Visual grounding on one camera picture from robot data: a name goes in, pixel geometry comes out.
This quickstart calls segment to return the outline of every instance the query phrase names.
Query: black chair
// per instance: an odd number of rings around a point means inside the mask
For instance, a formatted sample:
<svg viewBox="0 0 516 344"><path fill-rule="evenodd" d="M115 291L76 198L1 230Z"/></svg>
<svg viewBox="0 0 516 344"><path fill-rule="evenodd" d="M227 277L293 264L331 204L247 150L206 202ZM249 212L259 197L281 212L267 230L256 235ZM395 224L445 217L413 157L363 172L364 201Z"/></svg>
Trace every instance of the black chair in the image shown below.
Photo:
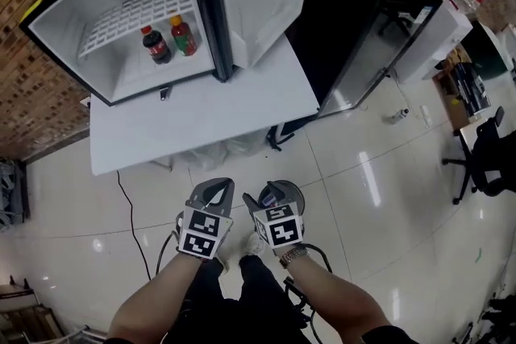
<svg viewBox="0 0 516 344"><path fill-rule="evenodd" d="M470 151L464 136L460 131L455 131L454 135L459 136L460 143L464 154L466 155L465 160L450 160L443 159L443 165L455 164L462 165L466 168L464 176L464 182L460 190L460 195L457 198L453 198L453 205L458 205L468 187L470 178L473 179L472 188L473 193L481 191L488 197L495 197L502 191L509 189L515 191L516 175L513 169L516 165L508 164L510 162L510 153L507 153L508 139L516 139L516 134L513 132L511 135L500 139L498 136L497 128L500 126L501 121L504 117L505 111L500 106L497 109L497 113L493 118L487 120L476 129L476 142L473 146L473 150ZM488 171L499 171L501 177L495 180L488 181L485 175Z"/></svg>

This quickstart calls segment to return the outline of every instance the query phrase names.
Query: white tile floor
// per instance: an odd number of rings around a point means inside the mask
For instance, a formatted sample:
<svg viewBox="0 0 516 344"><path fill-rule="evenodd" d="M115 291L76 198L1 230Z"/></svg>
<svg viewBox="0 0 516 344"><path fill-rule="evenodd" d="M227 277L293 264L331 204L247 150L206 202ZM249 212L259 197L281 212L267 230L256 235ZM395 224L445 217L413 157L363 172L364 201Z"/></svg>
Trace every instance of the white tile floor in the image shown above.
<svg viewBox="0 0 516 344"><path fill-rule="evenodd" d="M514 114L516 93L506 83L495 86L492 100ZM238 297L235 254L252 230L241 195L257 196L266 180L291 180L306 197L306 241L328 254L335 273L369 291L414 339L450 340L477 319L497 282L516 226L515 198L468 194L453 206L462 171L440 164L443 154L460 151L446 113L431 82L403 89L416 111L429 108L431 128L413 115L395 126L382 122L406 107L387 79L361 109L311 123L283 152L230 158L214 172L179 163L171 173L150 164L122 170L150 271L193 185L229 176L235 225L224 251L233 256L221 284L226 296ZM504 122L516 129L510 114ZM107 329L146 280L116 173L91 175L86 139L30 165L28 178L32 219L0 234L0 282L27 277L66 326ZM286 272L272 252L263 259L282 281ZM322 320L316 326L325 343L339 342Z"/></svg>

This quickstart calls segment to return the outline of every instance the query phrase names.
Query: plastic bag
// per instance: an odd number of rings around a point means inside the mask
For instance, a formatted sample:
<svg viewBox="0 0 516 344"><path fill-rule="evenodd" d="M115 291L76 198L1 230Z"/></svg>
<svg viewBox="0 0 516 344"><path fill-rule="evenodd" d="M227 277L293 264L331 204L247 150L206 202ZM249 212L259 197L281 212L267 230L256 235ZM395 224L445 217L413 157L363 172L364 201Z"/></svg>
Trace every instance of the plastic bag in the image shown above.
<svg viewBox="0 0 516 344"><path fill-rule="evenodd" d="M267 132L268 129L262 129L257 132L252 132L251 134L228 139L226 141L227 150L235 155L255 155L265 148Z"/></svg>
<svg viewBox="0 0 516 344"><path fill-rule="evenodd" d="M212 143L204 147L198 147L192 151L186 151L178 157L186 162L189 167L201 169L203 171L213 171L222 166L227 155L224 142Z"/></svg>

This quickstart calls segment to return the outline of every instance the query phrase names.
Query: water bottle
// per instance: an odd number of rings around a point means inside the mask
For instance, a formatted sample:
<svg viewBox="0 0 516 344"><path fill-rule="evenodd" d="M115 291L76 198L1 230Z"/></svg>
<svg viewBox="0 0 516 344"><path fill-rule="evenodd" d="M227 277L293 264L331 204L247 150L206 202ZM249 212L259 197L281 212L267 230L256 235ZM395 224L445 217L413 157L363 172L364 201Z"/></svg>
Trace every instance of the water bottle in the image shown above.
<svg viewBox="0 0 516 344"><path fill-rule="evenodd" d="M392 124L398 123L402 119L406 118L408 114L409 114L409 110L408 109L402 109L402 110L398 111L395 115L390 117L390 122Z"/></svg>

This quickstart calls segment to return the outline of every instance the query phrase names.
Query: office chair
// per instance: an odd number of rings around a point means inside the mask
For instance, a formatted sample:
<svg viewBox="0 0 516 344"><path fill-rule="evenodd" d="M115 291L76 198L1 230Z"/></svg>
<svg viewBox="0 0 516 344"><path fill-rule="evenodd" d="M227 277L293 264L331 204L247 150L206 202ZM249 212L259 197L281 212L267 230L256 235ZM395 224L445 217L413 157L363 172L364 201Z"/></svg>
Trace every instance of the office chair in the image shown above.
<svg viewBox="0 0 516 344"><path fill-rule="evenodd" d="M476 129L476 142L472 151L469 150L462 133L460 131L454 132L454 135L460 138L460 144L466 159L450 160L445 158L442 163L443 165L462 165L466 168L466 173L462 188L460 189L460 195L457 198L453 198L453 205L458 205L462 201L470 178L473 179L473 193L481 191L488 197L495 197L506 189L514 191L514 182L512 182L510 176L504 176L504 160L501 159L503 154L501 156L493 156L493 154L497 153L497 145L500 142L497 128L500 126L504 115L505 111L500 106L494 117L488 119L487 122ZM501 178L488 181L485 175L487 171L500 171Z"/></svg>

